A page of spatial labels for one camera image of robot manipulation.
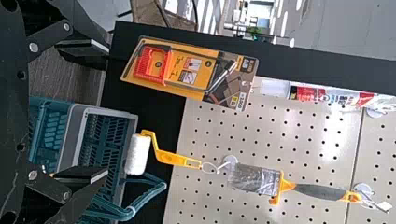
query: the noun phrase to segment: red label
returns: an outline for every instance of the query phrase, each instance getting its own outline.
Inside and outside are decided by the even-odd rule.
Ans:
[[[326,94],[323,89],[309,87],[297,87],[297,100],[299,101],[321,101]]]
[[[371,99],[374,98],[374,94],[370,92],[361,92],[359,93],[359,101],[356,103],[357,107],[362,107],[367,104]]]

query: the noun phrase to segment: yellow packaging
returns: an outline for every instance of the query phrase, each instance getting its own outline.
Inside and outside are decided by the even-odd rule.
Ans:
[[[258,60],[142,36],[121,80],[242,111]]]

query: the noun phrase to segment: white paint roller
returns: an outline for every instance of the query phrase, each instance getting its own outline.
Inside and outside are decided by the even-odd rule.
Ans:
[[[126,155],[124,171],[127,175],[142,175],[148,162],[151,138],[134,134]]]

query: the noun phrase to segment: white pegboard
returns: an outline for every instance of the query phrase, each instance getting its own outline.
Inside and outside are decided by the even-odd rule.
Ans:
[[[245,164],[283,170],[296,183],[349,189],[361,112],[252,95],[245,112],[187,100],[177,153],[219,164],[233,154]],[[268,196],[227,187],[227,173],[175,167],[163,223],[344,223],[347,204],[298,192],[272,206]]]
[[[364,115],[361,141],[357,157],[354,182],[372,187],[377,203],[387,201],[396,205],[396,114],[380,119]],[[390,224],[396,220],[395,211],[389,214],[369,211],[360,206],[350,206],[347,223]]]

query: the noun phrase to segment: yellow roller handle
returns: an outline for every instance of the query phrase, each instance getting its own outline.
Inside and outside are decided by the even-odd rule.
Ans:
[[[152,145],[154,147],[155,157],[159,162],[170,165],[176,165],[176,166],[184,166],[192,169],[201,169],[202,167],[201,161],[189,157],[180,156],[176,153],[160,150],[158,148],[157,137],[155,136],[154,132],[148,130],[142,130],[141,135],[151,137]]]

